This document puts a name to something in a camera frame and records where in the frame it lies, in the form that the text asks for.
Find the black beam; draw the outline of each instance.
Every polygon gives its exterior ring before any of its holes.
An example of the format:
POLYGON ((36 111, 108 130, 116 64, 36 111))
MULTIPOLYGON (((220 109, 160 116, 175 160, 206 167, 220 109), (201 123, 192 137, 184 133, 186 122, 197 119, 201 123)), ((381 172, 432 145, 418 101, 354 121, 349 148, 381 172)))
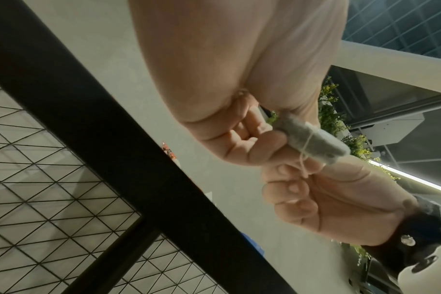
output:
POLYGON ((108 294, 160 234, 140 217, 62 294, 108 294))
POLYGON ((441 109, 441 94, 431 98, 400 105, 391 109, 379 111, 360 119, 345 122, 351 129, 363 128, 372 124, 380 124, 402 117, 441 109))
POLYGON ((0 87, 229 294, 295 293, 21 0, 0 1, 0 87))

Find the geometric tile pattern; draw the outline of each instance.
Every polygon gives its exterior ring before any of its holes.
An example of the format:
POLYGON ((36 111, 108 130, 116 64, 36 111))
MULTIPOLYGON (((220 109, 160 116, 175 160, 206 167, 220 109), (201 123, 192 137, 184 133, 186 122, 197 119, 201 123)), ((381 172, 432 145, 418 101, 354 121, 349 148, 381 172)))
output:
POLYGON ((343 39, 441 58, 441 0, 353 0, 343 39))
MULTIPOLYGON (((0 89, 0 294, 60 294, 139 214, 0 89)), ((112 294, 222 294, 161 236, 112 294)))

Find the black sleeve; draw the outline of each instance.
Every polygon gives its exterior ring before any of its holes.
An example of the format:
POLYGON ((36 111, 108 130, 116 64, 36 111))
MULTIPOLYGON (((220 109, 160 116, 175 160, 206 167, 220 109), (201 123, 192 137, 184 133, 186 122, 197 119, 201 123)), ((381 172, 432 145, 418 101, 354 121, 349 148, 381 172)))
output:
POLYGON ((400 223, 391 238, 379 246, 363 246, 387 272, 397 277, 405 267, 414 265, 441 245, 440 214, 418 212, 400 223))

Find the light strip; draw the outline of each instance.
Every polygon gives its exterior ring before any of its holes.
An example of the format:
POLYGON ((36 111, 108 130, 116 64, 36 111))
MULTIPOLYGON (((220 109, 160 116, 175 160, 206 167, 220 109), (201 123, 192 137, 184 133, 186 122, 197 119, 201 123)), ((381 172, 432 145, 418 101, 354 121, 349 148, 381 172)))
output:
POLYGON ((426 186, 429 186, 429 187, 432 187, 432 188, 434 188, 434 189, 437 189, 437 190, 440 190, 440 191, 441 191, 441 186, 436 185, 436 184, 434 184, 434 183, 431 183, 431 182, 428 182, 428 181, 426 181, 426 180, 420 179, 420 178, 418 178, 418 177, 415 177, 415 176, 413 176, 413 175, 407 174, 407 173, 402 172, 402 171, 400 171, 400 170, 396 170, 396 169, 391 168, 391 167, 389 167, 389 166, 386 166, 386 165, 384 165, 384 164, 378 163, 378 162, 376 162, 376 161, 374 161, 374 160, 370 160, 369 163, 370 163, 370 164, 373 164, 373 165, 375 165, 375 166, 379 166, 379 167, 381 167, 381 168, 383 168, 383 169, 385 169, 385 170, 388 170, 388 171, 390 171, 390 172, 393 172, 393 173, 396 173, 396 174, 398 174, 398 175, 401 175, 401 176, 403 176, 403 177, 406 177, 406 178, 408 178, 408 179, 411 179, 411 180, 413 180, 413 181, 416 181, 416 182, 418 182, 418 183, 424 184, 424 185, 426 185, 426 186))

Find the concrete floor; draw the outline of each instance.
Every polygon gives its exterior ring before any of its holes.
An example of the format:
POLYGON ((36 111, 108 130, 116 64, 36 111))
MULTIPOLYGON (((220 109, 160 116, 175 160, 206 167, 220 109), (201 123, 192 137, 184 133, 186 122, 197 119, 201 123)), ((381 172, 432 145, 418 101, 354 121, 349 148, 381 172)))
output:
POLYGON ((223 163, 180 127, 140 56, 125 0, 26 0, 133 118, 179 158, 184 172, 300 294, 352 293, 336 243, 280 223, 261 198, 259 170, 223 163))

